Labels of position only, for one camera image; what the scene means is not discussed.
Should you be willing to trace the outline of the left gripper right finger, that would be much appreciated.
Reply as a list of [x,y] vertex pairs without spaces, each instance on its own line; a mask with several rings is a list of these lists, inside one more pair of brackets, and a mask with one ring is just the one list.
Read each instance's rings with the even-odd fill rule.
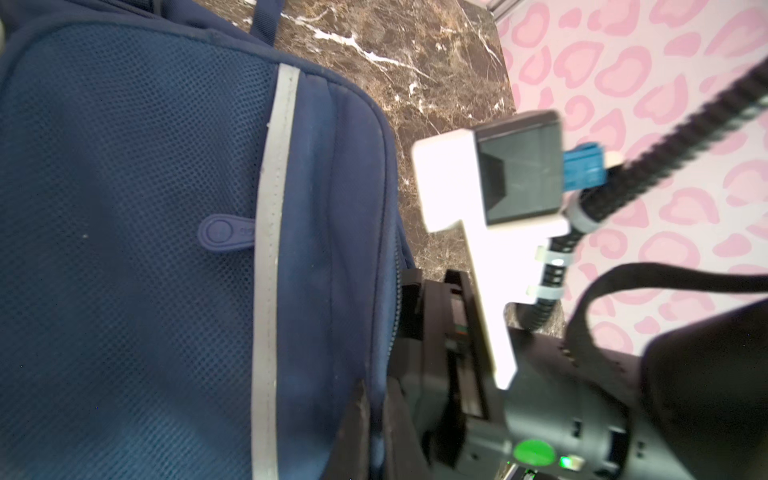
[[383,433],[384,479],[428,480],[432,478],[400,383],[392,377],[387,378]]

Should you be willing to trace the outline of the navy blue student backpack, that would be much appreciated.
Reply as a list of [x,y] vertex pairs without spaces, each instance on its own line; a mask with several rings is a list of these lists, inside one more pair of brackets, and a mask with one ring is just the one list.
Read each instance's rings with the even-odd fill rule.
[[379,106],[192,1],[1,5],[1,475],[383,478],[413,263]]

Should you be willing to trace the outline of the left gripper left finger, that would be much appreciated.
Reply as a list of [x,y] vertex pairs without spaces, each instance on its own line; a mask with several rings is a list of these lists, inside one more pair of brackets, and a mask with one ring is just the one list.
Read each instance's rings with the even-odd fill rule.
[[323,480],[368,480],[370,475],[370,401],[363,381],[352,390],[337,430]]

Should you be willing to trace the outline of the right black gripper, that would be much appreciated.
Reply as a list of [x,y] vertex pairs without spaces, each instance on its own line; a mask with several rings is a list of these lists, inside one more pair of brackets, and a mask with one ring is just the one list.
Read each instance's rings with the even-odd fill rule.
[[498,388],[468,276],[403,274],[389,377],[431,479],[644,479],[648,431],[592,385],[564,344],[513,328],[518,371]]

